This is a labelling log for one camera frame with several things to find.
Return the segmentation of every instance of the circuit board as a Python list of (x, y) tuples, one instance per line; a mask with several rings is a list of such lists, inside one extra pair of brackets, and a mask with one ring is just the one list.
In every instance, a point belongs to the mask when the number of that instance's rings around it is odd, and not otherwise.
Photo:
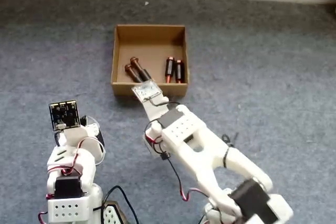
[(75, 100), (49, 104), (54, 131), (79, 127), (79, 115)]

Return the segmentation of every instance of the robotic arm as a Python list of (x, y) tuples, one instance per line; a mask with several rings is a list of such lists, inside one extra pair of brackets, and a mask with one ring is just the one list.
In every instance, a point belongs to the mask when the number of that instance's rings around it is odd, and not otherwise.
[[(269, 176), (238, 149), (224, 143), (186, 106), (169, 109), (172, 102), (152, 80), (135, 86), (133, 92), (151, 121), (145, 142), (153, 147), (161, 141), (162, 151), (175, 154), (208, 196), (205, 222), (283, 224), (291, 218), (292, 209), (284, 198), (268, 194), (272, 189)], [(213, 171), (217, 167), (231, 169), (246, 180), (233, 191), (222, 190)]]
[(102, 190), (93, 182), (105, 156), (98, 122), (79, 118), (76, 101), (53, 103), (49, 109), (56, 146), (47, 162), (48, 211), (39, 213), (40, 223), (46, 213), (50, 224), (125, 223), (116, 203), (102, 204)]

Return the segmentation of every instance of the cable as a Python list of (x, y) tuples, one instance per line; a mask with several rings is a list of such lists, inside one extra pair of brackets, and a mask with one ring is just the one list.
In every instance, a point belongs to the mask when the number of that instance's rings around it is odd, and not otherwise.
[(48, 213), (48, 211), (38, 213), (37, 217), (38, 217), (38, 221), (40, 222), (40, 224), (46, 224), (42, 219), (42, 215), (46, 215), (47, 213)]
[(196, 191), (196, 192), (198, 192), (198, 193), (204, 195), (204, 196), (207, 197), (207, 198), (209, 197), (209, 196), (207, 196), (204, 192), (202, 192), (202, 191), (199, 190), (198, 188), (194, 188), (194, 187), (189, 188), (189, 190), (187, 191), (187, 194), (185, 195), (185, 194), (184, 194), (184, 191), (183, 191), (183, 187), (182, 187), (181, 179), (180, 179), (180, 177), (179, 177), (179, 175), (178, 175), (178, 173), (177, 173), (175, 167), (173, 166), (173, 164), (172, 164), (172, 162), (170, 161), (169, 158), (168, 158), (168, 162), (169, 162), (170, 165), (172, 166), (172, 168), (173, 168), (173, 170), (174, 170), (174, 173), (175, 173), (175, 175), (177, 176), (177, 179), (179, 180), (178, 183), (179, 183), (179, 185), (180, 185), (180, 195), (181, 195), (183, 201), (189, 201), (189, 200), (190, 200), (190, 193), (191, 193), (192, 191)]
[(152, 122), (155, 122), (155, 121), (157, 121), (158, 119), (159, 119), (159, 118), (156, 118), (156, 119), (153, 119), (152, 121), (150, 121), (150, 122), (146, 125), (145, 130), (143, 131), (143, 134), (145, 135), (146, 140), (147, 140), (148, 142), (152, 143), (152, 144), (155, 144), (155, 143), (156, 143), (156, 142), (155, 142), (155, 139), (153, 139), (153, 138), (151, 138), (150, 136), (148, 136), (148, 135), (146, 134), (146, 130), (147, 130), (148, 126), (149, 126)]
[(179, 102), (171, 102), (171, 101), (168, 101), (168, 102), (161, 102), (161, 103), (158, 103), (158, 104), (155, 104), (151, 98), (149, 98), (149, 101), (151, 102), (151, 104), (155, 107), (159, 107), (159, 106), (163, 106), (163, 105), (167, 105), (167, 104), (177, 104), (177, 105), (180, 105)]
[[(158, 153), (159, 155), (165, 153), (165, 152), (162, 150), (162, 148), (161, 148), (161, 143), (162, 143), (162, 141), (163, 141), (163, 140), (161, 140), (161, 141), (158, 142), (158, 143), (152, 144), (153, 150), (154, 150), (156, 153)], [(155, 148), (156, 145), (159, 145), (159, 148), (160, 148), (161, 152), (158, 152), (158, 151), (157, 151), (157, 149)]]
[(78, 149), (80, 149), (80, 148), (82, 147), (82, 144), (83, 144), (83, 142), (84, 142), (86, 139), (92, 139), (92, 140), (96, 141), (96, 142), (101, 146), (101, 148), (103, 149), (103, 153), (102, 153), (101, 160), (100, 160), (98, 163), (96, 163), (96, 165), (100, 165), (100, 164), (103, 162), (104, 158), (105, 158), (106, 150), (105, 150), (105, 147), (103, 146), (103, 144), (102, 144), (96, 137), (92, 137), (92, 136), (86, 136), (86, 137), (84, 137), (84, 138), (78, 143), (76, 153), (78, 152)]
[(101, 203), (101, 210), (100, 210), (100, 222), (101, 224), (104, 224), (104, 209), (105, 209), (105, 204), (106, 204), (106, 201), (108, 199), (108, 197), (110, 196), (110, 194), (115, 190), (115, 189), (119, 189), (122, 193), (122, 195), (124, 196), (126, 202), (127, 202), (127, 205), (130, 207), (133, 215), (134, 215), (134, 218), (135, 218), (135, 222), (136, 224), (139, 224), (139, 220), (138, 220), (138, 217), (137, 217), (137, 214), (135, 213), (131, 203), (129, 202), (127, 196), (126, 196), (126, 193), (124, 192), (124, 190), (119, 186), (119, 185), (116, 185), (116, 186), (113, 186), (109, 191), (108, 193), (105, 195), (104, 197), (104, 200), (102, 201)]
[(79, 176), (82, 175), (82, 173), (80, 171), (78, 171), (76, 168), (72, 167), (72, 166), (67, 166), (67, 165), (59, 165), (59, 166), (55, 166), (53, 168), (50, 168), (47, 173), (50, 173), (52, 170), (59, 170), (59, 169), (63, 169), (63, 174), (64, 175), (68, 175), (67, 172), (64, 171), (64, 169), (73, 169), (75, 170), (75, 172), (77, 172), (79, 174)]
[(106, 154), (106, 150), (105, 150), (103, 144), (102, 144), (101, 142), (99, 142), (98, 139), (95, 138), (95, 137), (86, 136), (86, 137), (84, 137), (82, 140), (79, 141), (79, 143), (78, 143), (78, 145), (77, 145), (77, 149), (76, 149), (75, 157), (74, 157), (74, 159), (73, 159), (73, 161), (72, 161), (72, 165), (68, 168), (68, 170), (63, 170), (63, 171), (62, 171), (63, 175), (70, 175), (70, 174), (72, 173), (73, 170), (77, 171), (77, 170), (75, 169), (75, 164), (76, 164), (76, 160), (77, 160), (77, 158), (78, 158), (78, 156), (79, 156), (79, 154), (78, 154), (78, 150), (82, 147), (82, 144), (83, 144), (83, 142), (84, 142), (86, 139), (94, 140), (94, 141), (96, 141), (96, 142), (102, 147), (102, 149), (103, 149), (102, 158), (101, 158), (101, 160), (100, 160), (98, 163), (96, 163), (96, 165), (100, 165), (100, 164), (103, 162), (103, 160), (104, 160), (104, 158), (105, 158), (105, 154)]
[(60, 146), (60, 145), (59, 145), (59, 141), (58, 141), (58, 134), (59, 134), (59, 131), (56, 132), (56, 133), (54, 134), (54, 138), (55, 138), (55, 143), (56, 143), (56, 145), (57, 145), (57, 146)]
[(204, 216), (205, 216), (205, 214), (202, 215), (202, 217), (199, 219), (197, 224), (201, 224), (201, 221), (203, 220)]

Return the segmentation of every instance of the gray carpet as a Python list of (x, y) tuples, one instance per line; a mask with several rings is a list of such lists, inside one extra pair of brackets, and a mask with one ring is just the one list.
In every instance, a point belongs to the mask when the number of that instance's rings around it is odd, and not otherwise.
[[(179, 197), (167, 162), (141, 142), (147, 123), (110, 86), (119, 23), (184, 24), (191, 85), (180, 101), (267, 172), (295, 211), (336, 219), (336, 21), (322, 6), (236, 0), (0, 0), (0, 223), (38, 223), (54, 146), (48, 103), (77, 99), (107, 156), (96, 183), (119, 184), (141, 223), (196, 224), (206, 203)], [(185, 188), (194, 179), (175, 159)], [(243, 179), (216, 170), (220, 185)], [(120, 193), (117, 200), (132, 215)]]

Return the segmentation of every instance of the open cardboard box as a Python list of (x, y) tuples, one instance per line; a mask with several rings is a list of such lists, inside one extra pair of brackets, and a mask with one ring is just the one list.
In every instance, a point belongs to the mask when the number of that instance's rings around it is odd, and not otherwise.
[[(188, 57), (184, 26), (117, 25), (114, 31), (114, 50), (111, 84), (115, 95), (133, 95), (135, 83), (125, 72), (132, 57), (157, 82), (164, 95), (184, 96), (189, 84)], [(174, 57), (184, 62), (184, 83), (165, 83), (166, 59)]]

